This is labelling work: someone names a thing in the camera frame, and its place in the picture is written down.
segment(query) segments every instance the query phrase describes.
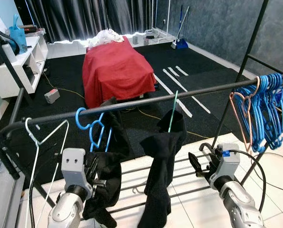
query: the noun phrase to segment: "black cloth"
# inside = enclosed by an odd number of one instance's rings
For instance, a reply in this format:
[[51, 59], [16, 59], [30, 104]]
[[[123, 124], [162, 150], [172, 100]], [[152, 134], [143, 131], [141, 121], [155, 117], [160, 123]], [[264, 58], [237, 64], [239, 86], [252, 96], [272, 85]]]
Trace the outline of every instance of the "black cloth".
[[151, 26], [150, 0], [27, 0], [34, 23], [47, 40], [86, 40], [103, 29], [119, 34], [144, 32]]
[[171, 132], [167, 132], [171, 114], [172, 110], [158, 122], [160, 133], [140, 143], [145, 154], [154, 160], [146, 181], [146, 207], [139, 228], [162, 228], [167, 215], [171, 213], [171, 199], [166, 188], [173, 180], [175, 155], [186, 137], [184, 117], [177, 110], [174, 112]]
[[[115, 104], [116, 99], [112, 98], [104, 102], [101, 106]], [[107, 180], [106, 187], [97, 187], [95, 197], [88, 199], [83, 211], [83, 218], [95, 220], [105, 225], [107, 228], [117, 226], [116, 221], [106, 211], [106, 207], [114, 206], [118, 199], [121, 189], [121, 164], [120, 160], [127, 157], [131, 146], [125, 129], [122, 127], [121, 116], [119, 112], [104, 113], [101, 122], [105, 126], [105, 132], [98, 152], [87, 153], [87, 160], [91, 161], [93, 156], [98, 155], [97, 174], [101, 180]], [[109, 129], [112, 127], [111, 141], [108, 152], [104, 151], [106, 147]]]

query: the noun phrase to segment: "bag handle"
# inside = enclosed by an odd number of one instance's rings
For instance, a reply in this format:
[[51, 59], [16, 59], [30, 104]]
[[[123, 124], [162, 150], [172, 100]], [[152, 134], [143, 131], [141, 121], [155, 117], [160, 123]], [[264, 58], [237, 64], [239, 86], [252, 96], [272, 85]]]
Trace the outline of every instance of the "bag handle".
[[13, 28], [14, 28], [14, 29], [20, 29], [20, 28], [17, 26], [18, 18], [19, 18], [18, 14], [14, 14], [14, 15], [13, 15]]
[[16, 49], [14, 50], [14, 55], [17, 55], [20, 52], [19, 45], [17, 44], [17, 42], [13, 38], [11, 38], [10, 36], [6, 35], [5, 33], [2, 33], [1, 31], [0, 31], [0, 36], [5, 37], [7, 39], [11, 39], [15, 43]]

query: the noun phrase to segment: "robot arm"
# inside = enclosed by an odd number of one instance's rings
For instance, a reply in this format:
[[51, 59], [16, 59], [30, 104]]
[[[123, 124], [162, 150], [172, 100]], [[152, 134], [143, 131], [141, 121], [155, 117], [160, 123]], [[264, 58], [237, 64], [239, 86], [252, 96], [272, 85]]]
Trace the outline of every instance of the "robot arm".
[[98, 157], [93, 157], [85, 167], [84, 155], [85, 150], [78, 148], [63, 151], [61, 170], [66, 192], [49, 213], [49, 228], [77, 228], [84, 201], [94, 198], [97, 186], [105, 187], [106, 180], [95, 179]]
[[210, 187], [219, 191], [233, 228], [264, 228], [262, 215], [255, 208], [254, 199], [235, 180], [234, 173], [240, 163], [240, 156], [238, 153], [227, 152], [231, 149], [238, 150], [237, 144], [219, 144], [215, 151], [210, 148], [211, 162], [207, 166], [209, 172], [202, 171], [200, 163], [192, 153], [189, 153], [189, 160], [195, 168], [196, 176], [205, 177]]

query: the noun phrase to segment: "black garment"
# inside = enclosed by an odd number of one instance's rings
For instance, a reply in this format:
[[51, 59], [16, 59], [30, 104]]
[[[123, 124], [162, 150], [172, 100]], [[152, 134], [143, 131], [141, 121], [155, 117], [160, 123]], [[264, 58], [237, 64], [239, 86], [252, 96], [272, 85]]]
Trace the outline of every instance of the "black garment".
[[166, 224], [167, 215], [171, 213], [171, 199], [166, 188], [173, 180], [175, 155], [186, 137], [184, 117], [176, 110], [171, 132], [167, 132], [171, 114], [172, 110], [158, 122], [160, 133], [140, 143], [145, 154], [154, 160], [146, 181], [146, 207], [139, 228], [162, 228]]
[[[104, 102], [101, 106], [115, 103], [116, 100], [112, 98]], [[107, 183], [105, 188], [97, 187], [94, 199], [88, 199], [86, 201], [83, 218], [95, 218], [98, 223], [108, 228], [114, 228], [117, 226], [117, 223], [105, 208], [114, 206], [119, 199], [121, 189], [120, 160], [128, 156], [132, 149], [127, 133], [122, 127], [119, 112], [105, 113], [102, 123], [105, 126], [105, 133], [102, 137], [99, 151], [104, 151], [109, 129], [112, 127], [112, 136], [108, 148], [109, 152], [87, 153], [87, 158], [91, 161], [93, 156], [98, 155], [98, 178], [107, 180]]]

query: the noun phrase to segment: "red cloth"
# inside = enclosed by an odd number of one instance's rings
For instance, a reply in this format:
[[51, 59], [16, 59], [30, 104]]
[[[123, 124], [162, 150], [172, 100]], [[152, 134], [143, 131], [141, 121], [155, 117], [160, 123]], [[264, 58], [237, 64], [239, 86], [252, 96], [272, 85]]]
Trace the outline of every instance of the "red cloth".
[[152, 67], [124, 40], [93, 47], [85, 55], [82, 79], [89, 108], [112, 97], [126, 100], [155, 91]]

